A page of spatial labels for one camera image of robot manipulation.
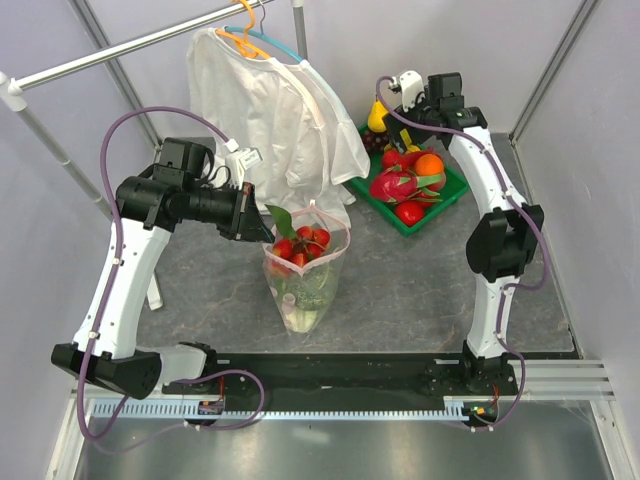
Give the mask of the yellow star fruit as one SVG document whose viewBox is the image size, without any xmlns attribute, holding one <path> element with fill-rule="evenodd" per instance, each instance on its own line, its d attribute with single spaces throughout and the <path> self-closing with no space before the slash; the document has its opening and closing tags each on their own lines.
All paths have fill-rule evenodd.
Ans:
<svg viewBox="0 0 640 480">
<path fill-rule="evenodd" d="M 403 150 L 404 153 L 413 153 L 421 150 L 420 146 L 412 142 L 412 138 L 406 129 L 400 131 L 400 136 L 405 147 L 405 149 Z"/>
</svg>

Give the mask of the red tomato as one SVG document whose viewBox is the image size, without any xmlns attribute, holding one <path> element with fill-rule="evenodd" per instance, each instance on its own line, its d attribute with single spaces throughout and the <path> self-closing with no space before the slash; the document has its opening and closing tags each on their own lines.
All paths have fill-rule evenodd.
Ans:
<svg viewBox="0 0 640 480">
<path fill-rule="evenodd" d="M 405 201 L 394 208 L 396 217 L 407 227 L 419 223 L 425 216 L 425 210 L 421 202 Z"/>
</svg>

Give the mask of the red pepper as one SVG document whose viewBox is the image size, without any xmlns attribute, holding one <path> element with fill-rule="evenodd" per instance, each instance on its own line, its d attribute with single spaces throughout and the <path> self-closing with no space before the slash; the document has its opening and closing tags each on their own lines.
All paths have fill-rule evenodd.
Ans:
<svg viewBox="0 0 640 480">
<path fill-rule="evenodd" d="M 434 154 L 434 150 L 432 148 L 428 148 L 426 150 L 415 150 L 404 153 L 400 156 L 400 166 L 403 170 L 412 170 L 416 161 L 427 154 Z"/>
</svg>

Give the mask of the white t-shirt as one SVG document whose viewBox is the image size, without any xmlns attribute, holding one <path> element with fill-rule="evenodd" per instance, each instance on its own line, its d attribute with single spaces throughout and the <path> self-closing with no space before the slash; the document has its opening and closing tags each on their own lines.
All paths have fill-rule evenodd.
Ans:
<svg viewBox="0 0 640 480">
<path fill-rule="evenodd" d="M 193 113 L 219 127 L 261 162 L 248 169 L 261 208 L 290 212 L 310 203 L 351 223 L 345 188 L 370 160 L 342 101 L 308 61 L 242 56 L 215 29 L 194 34 L 187 53 Z"/>
</svg>

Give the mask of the yellow pear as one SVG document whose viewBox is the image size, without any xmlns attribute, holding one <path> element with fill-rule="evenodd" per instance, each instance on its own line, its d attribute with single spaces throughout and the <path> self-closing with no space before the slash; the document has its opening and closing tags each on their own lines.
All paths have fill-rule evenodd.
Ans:
<svg viewBox="0 0 640 480">
<path fill-rule="evenodd" d="M 385 133 L 387 127 L 385 117 L 388 115 L 388 109 L 379 97 L 375 98 L 367 117 L 367 127 L 373 133 Z"/>
</svg>

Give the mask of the pink dragon fruit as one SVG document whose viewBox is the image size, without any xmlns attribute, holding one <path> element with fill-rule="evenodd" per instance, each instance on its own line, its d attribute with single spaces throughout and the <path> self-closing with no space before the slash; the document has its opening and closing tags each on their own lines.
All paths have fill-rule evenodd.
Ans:
<svg viewBox="0 0 640 480">
<path fill-rule="evenodd" d="M 419 176 L 399 166 L 390 167 L 378 174 L 369 186 L 372 198 L 388 204 L 398 204 L 412 199 L 419 192 L 426 193 L 428 187 L 441 182 L 443 173 Z"/>
</svg>

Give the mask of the green lettuce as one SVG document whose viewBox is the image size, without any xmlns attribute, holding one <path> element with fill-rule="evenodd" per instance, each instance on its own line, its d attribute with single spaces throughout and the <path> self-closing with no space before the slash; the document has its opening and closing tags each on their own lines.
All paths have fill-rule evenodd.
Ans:
<svg viewBox="0 0 640 480">
<path fill-rule="evenodd" d="M 286 280 L 291 279 L 293 276 L 294 275 L 290 276 L 289 278 L 280 278 L 274 280 L 271 285 L 272 294 L 274 296 L 276 306 L 282 316 L 285 327 L 290 332 L 306 334 L 315 327 L 322 316 L 326 313 L 326 310 L 330 305 L 327 308 L 317 311 L 302 310 L 300 308 L 297 308 L 294 305 L 294 298 L 291 295 L 282 295 L 283 283 Z"/>
</svg>

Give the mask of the green melon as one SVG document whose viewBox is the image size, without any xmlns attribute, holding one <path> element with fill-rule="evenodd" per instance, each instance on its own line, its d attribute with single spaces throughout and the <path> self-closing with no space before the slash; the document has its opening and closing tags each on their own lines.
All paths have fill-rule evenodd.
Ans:
<svg viewBox="0 0 640 480">
<path fill-rule="evenodd" d="M 333 269 L 318 266 L 303 276 L 294 275 L 283 283 L 282 295 L 291 295 L 294 305 L 302 310 L 317 311 L 327 308 L 333 301 L 338 279 Z"/>
</svg>

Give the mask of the orange clothes hanger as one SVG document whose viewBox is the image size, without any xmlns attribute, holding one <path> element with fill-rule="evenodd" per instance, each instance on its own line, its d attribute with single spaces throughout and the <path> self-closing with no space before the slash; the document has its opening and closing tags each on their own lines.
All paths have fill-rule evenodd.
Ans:
<svg viewBox="0 0 640 480">
<path fill-rule="evenodd" d="M 255 25 L 255 13 L 253 8 L 246 0 L 232 0 L 232 3 L 237 3 L 243 6 L 249 15 L 249 22 L 241 29 L 241 34 L 237 35 L 224 28 L 218 28 L 215 30 L 217 36 L 232 40 L 239 54 L 248 59 L 269 59 L 270 55 L 264 50 L 260 49 L 256 45 L 252 44 L 249 40 L 249 32 Z"/>
</svg>

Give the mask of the white metal clothes rack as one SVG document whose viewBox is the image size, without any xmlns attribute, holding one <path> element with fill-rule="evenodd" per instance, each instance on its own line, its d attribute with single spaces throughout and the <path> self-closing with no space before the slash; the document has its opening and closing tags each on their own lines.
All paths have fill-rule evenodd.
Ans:
<svg viewBox="0 0 640 480">
<path fill-rule="evenodd" d="M 20 78 L 94 51 L 66 1 L 1 4 L 1 70 Z M 126 112 L 105 67 L 26 92 L 36 118 L 92 182 L 108 124 Z M 9 108 L 1 109 L 1 314 L 71 315 L 91 297 L 107 219 Z"/>
</svg>

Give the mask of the dark purple grapes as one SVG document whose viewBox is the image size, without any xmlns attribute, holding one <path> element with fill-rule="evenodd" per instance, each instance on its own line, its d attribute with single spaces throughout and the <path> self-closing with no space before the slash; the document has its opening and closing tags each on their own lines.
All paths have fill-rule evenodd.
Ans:
<svg viewBox="0 0 640 480">
<path fill-rule="evenodd" d="M 390 148 L 390 141 L 386 132 L 373 132 L 365 128 L 361 132 L 361 139 L 369 155 L 382 154 Z"/>
</svg>

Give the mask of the red lychee bunch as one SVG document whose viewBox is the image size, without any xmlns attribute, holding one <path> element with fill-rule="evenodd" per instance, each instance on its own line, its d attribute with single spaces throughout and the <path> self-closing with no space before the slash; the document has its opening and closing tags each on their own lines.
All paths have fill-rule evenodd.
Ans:
<svg viewBox="0 0 640 480">
<path fill-rule="evenodd" d="M 295 228 L 289 211 L 275 205 L 267 205 L 266 208 L 279 235 L 271 247 L 271 253 L 277 258 L 304 267 L 328 251 L 331 242 L 328 230 L 310 225 Z"/>
</svg>

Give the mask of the teal clothes hanger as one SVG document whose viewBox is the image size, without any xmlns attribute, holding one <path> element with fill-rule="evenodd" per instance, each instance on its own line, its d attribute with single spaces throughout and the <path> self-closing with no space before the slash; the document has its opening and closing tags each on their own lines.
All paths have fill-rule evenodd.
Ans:
<svg viewBox="0 0 640 480">
<path fill-rule="evenodd" d="M 325 116 L 327 123 L 352 122 L 352 118 L 339 96 L 308 60 L 263 33 L 250 30 L 248 35 L 253 39 L 261 40 L 292 60 L 291 64 L 284 64 L 284 67 L 308 90 Z"/>
</svg>

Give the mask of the green plastic tray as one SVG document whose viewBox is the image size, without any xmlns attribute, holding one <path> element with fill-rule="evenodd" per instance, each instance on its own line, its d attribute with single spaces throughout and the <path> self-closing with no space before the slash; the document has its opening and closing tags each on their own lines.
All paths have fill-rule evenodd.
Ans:
<svg viewBox="0 0 640 480">
<path fill-rule="evenodd" d="M 359 133 L 368 128 L 363 125 L 359 128 Z M 406 201 L 421 202 L 425 210 L 424 218 L 412 227 L 405 226 L 395 215 L 394 208 L 398 204 L 388 204 L 372 198 L 369 194 L 369 186 L 374 178 L 384 171 L 381 167 L 381 157 L 383 154 L 369 155 L 370 173 L 366 178 L 353 178 L 349 181 L 349 186 L 362 199 L 369 203 L 388 223 L 390 223 L 401 235 L 408 237 L 417 233 L 427 222 L 442 213 L 446 208 L 453 205 L 465 193 L 469 191 L 469 186 L 464 178 L 451 170 L 444 164 L 444 179 L 428 187 L 426 193 L 419 192 L 415 197 Z"/>
</svg>

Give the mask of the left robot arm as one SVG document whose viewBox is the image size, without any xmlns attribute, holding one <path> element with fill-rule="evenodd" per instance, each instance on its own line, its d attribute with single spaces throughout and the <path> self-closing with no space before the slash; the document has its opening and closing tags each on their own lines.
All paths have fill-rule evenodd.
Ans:
<svg viewBox="0 0 640 480">
<path fill-rule="evenodd" d="M 271 243 L 249 182 L 213 188 L 204 174 L 212 150 L 192 139 L 165 140 L 157 163 L 116 190 L 119 218 L 85 320 L 51 354 L 56 367 L 85 382 L 141 400 L 158 386 L 185 382 L 208 393 L 219 382 L 213 350 L 198 342 L 149 350 L 137 345 L 140 314 L 155 267 L 182 221 L 216 226 L 228 240 Z"/>
</svg>

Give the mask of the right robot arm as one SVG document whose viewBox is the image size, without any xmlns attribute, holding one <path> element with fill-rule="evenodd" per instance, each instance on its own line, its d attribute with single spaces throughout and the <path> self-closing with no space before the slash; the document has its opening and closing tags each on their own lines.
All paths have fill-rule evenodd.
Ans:
<svg viewBox="0 0 640 480">
<path fill-rule="evenodd" d="M 398 150 L 438 139 L 457 161 L 476 202 L 479 221 L 466 243 L 476 293 L 471 327 L 457 365 L 445 370 L 455 390 L 470 394 L 514 395 L 523 382 L 509 360 L 506 341 L 513 295 L 535 253 L 548 251 L 541 228 L 544 212 L 531 205 L 509 179 L 491 142 L 487 121 L 468 107 L 462 78 L 447 73 L 422 78 L 405 71 L 389 78 L 401 104 L 384 118 Z"/>
</svg>

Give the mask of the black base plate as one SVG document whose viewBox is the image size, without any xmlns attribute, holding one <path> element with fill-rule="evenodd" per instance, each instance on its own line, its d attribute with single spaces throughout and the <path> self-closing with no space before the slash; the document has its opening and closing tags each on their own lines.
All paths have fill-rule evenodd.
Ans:
<svg viewBox="0 0 640 480">
<path fill-rule="evenodd" d="M 506 397 L 518 390 L 506 360 L 478 366 L 460 354 L 219 353 L 205 367 L 221 380 L 163 387 L 165 394 L 222 394 L 225 402 L 255 408 L 436 407 L 447 396 Z"/>
</svg>

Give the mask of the clear pink-dotted zip bag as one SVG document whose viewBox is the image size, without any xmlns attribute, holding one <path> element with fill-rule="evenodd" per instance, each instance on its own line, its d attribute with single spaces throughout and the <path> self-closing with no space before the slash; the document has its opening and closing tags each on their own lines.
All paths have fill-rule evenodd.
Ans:
<svg viewBox="0 0 640 480">
<path fill-rule="evenodd" d="M 267 209 L 274 242 L 263 247 L 265 278 L 288 333 L 307 335 L 337 294 L 351 232 L 314 203 L 294 212 Z"/>
</svg>

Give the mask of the orange fruit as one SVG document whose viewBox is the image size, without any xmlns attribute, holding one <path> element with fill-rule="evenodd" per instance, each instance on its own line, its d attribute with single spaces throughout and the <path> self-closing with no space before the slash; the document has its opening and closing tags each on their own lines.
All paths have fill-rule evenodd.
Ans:
<svg viewBox="0 0 640 480">
<path fill-rule="evenodd" d="M 414 162 L 413 171 L 418 176 L 440 175 L 445 171 L 444 162 L 439 155 L 426 153 Z"/>
</svg>

